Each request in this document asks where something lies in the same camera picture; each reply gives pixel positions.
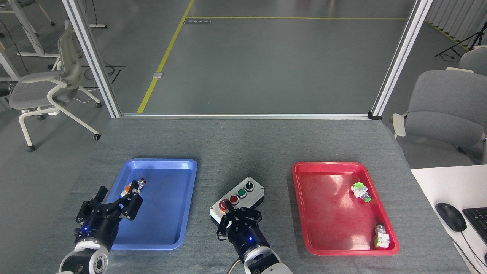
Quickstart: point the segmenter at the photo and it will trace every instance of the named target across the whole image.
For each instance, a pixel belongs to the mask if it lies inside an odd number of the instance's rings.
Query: tripod
[[[469,48],[468,50],[469,50],[469,51],[470,51],[470,50],[472,50],[472,49],[473,49],[473,47],[474,47],[474,45],[475,45],[475,43],[476,43],[477,41],[479,41],[478,45],[481,45],[481,44],[482,44],[482,36],[485,34],[485,32],[484,32],[484,31],[485,31],[486,29],[487,29],[487,21],[486,21],[486,23],[484,24],[484,26],[482,27],[482,29],[481,29],[480,31],[478,31],[478,32],[476,32],[476,33],[474,33],[474,34],[470,35],[469,37],[467,37],[467,38],[466,38],[466,39],[464,39],[464,40],[461,40],[460,42],[456,43],[454,46],[451,46],[451,47],[447,48],[446,50],[444,50],[444,51],[442,51],[442,52],[438,53],[437,55],[435,55],[435,57],[436,57],[436,56],[438,56],[438,55],[440,55],[440,54],[442,54],[442,53],[444,53],[444,52],[445,52],[445,51],[447,51],[447,50],[450,50],[450,49],[451,49],[451,50],[453,50],[453,51],[454,51],[454,53],[456,53],[456,54],[458,55],[458,57],[462,57],[462,56],[461,56],[461,55],[460,55],[460,54],[459,54],[459,53],[458,53],[458,52],[457,52],[457,51],[454,49],[454,47],[458,46],[459,44],[461,44],[461,43],[463,43],[463,42],[467,41],[468,39],[470,39],[470,38],[472,38],[472,37],[474,37],[474,36],[475,36],[475,39],[473,40],[472,46],[470,46],[470,48]]]

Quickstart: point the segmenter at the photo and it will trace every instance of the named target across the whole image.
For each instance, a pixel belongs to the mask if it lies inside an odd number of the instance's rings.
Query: white control box
[[[216,225],[220,224],[223,215],[225,215],[225,210],[227,209],[224,203],[225,200],[229,200],[234,208],[247,207],[255,209],[264,200],[264,187],[252,177],[245,178],[210,207],[211,220]]]

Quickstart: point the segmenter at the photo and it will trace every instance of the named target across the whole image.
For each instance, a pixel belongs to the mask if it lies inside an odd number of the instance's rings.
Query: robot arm
[[[245,274],[293,274],[259,229],[261,213],[246,207],[234,208],[229,201],[226,206],[228,210],[218,226],[217,236],[233,244]]]
[[[101,186],[89,201],[84,201],[76,222],[75,249],[67,254],[58,274],[103,274],[108,267],[108,252],[118,233],[121,219],[134,220],[143,199],[140,189],[145,180],[133,181],[122,193],[123,197],[113,203],[102,204],[108,192]]]

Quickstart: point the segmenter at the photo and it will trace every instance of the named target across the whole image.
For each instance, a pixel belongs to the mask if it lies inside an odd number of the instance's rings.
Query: yellow floor line
[[[193,5],[194,0],[191,0],[189,2],[189,5],[186,8],[186,11],[184,12],[183,17],[181,18],[181,21],[179,22],[178,28],[176,29],[176,32],[174,32],[174,35],[172,36],[171,42],[169,43],[168,49],[166,50],[166,53],[164,54],[164,57],[162,57],[161,63],[159,64],[159,67],[157,67],[156,72],[161,72],[162,68],[164,67],[164,64],[166,63],[166,60],[169,57],[169,53],[171,53],[172,46],[174,45],[174,42],[176,41],[176,38],[179,34],[179,31],[181,30],[181,27],[184,24],[184,21],[186,19],[186,16],[191,9],[191,6]],[[144,96],[144,99],[142,99],[142,102],[140,103],[139,109],[137,110],[137,113],[143,113],[144,109],[146,108],[147,102],[149,101],[150,96],[152,95],[152,91],[154,90],[155,84],[157,83],[158,78],[153,78],[152,82],[149,85],[149,88],[147,89],[146,95]]]
[[[254,17],[254,16],[187,16],[189,10],[191,9],[191,6],[193,5],[194,0],[191,0],[189,2],[189,5],[187,6],[187,9],[181,18],[181,21],[179,22],[179,25],[174,32],[174,35],[172,36],[171,42],[169,43],[169,46],[166,50],[166,53],[164,54],[164,57],[162,57],[161,63],[159,64],[159,67],[157,68],[158,73],[162,71],[164,68],[164,64],[166,64],[166,60],[169,57],[169,54],[171,53],[172,47],[174,45],[174,42],[176,41],[176,38],[181,30],[181,27],[184,24],[184,21],[186,17],[188,18],[212,18],[212,19],[315,19],[315,20],[406,20],[407,18],[375,18],[375,17]],[[138,114],[141,114],[144,112],[145,107],[147,106],[147,102],[149,101],[150,96],[152,95],[152,92],[154,90],[154,87],[157,83],[157,80],[159,78],[153,78],[152,81],[150,82],[149,88],[147,89],[147,92],[144,96],[144,99],[142,99],[142,102],[140,103],[139,109],[137,110]]]
[[[380,17],[266,17],[266,16],[188,16],[188,18],[211,19],[315,19],[315,20],[406,20],[407,18],[380,18]]]
[[[438,27],[436,26],[433,26],[433,24],[431,24],[430,22],[428,22],[426,19],[425,19],[425,22],[428,23],[428,25],[432,26],[435,30],[441,32],[444,36],[448,37],[448,39],[452,40],[453,42],[458,43],[460,41],[458,41],[457,39],[451,37],[448,33],[442,31],[441,29],[439,29]],[[466,51],[468,51],[468,48],[462,44],[459,44],[459,46],[461,46],[462,48],[464,48]]]

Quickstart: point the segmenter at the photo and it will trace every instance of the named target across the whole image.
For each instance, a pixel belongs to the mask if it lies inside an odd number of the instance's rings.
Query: red button
[[[227,199],[223,199],[223,200],[220,201],[220,204],[218,205],[218,207],[220,207],[220,210],[221,211],[227,210],[226,205],[225,205],[225,202],[226,201],[228,201],[228,200]]]
[[[230,196],[230,199],[229,200],[232,203],[232,205],[236,205],[236,204],[239,203],[239,198],[236,195]]]

